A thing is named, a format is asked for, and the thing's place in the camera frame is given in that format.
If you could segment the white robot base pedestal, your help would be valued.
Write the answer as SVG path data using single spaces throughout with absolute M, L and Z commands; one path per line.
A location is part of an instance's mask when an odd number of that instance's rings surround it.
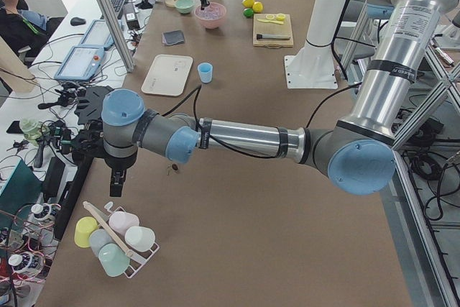
M 296 55 L 285 56 L 289 89 L 336 89 L 331 48 L 346 0 L 315 0 L 304 46 Z

